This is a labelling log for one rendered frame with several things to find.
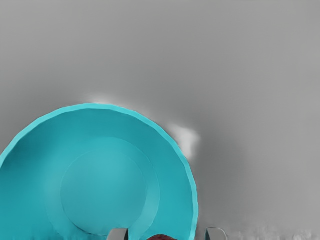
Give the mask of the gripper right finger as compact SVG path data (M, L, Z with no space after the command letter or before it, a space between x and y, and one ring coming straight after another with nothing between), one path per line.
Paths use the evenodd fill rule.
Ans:
M228 240L228 236L221 228L209 227L206 229L205 240Z

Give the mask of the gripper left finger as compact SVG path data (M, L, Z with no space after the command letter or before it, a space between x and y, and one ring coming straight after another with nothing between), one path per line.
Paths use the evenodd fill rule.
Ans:
M114 228L108 234L107 240L129 240L129 230L127 228Z

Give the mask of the red fruit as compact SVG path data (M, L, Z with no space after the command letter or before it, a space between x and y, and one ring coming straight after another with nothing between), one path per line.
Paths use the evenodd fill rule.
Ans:
M165 234L156 234L149 237L147 240L177 240L177 239Z

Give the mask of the teal bowl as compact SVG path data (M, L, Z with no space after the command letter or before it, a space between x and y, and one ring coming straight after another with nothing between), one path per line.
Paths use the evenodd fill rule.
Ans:
M197 186L158 124L115 105L46 114L0 154L0 240L194 240Z

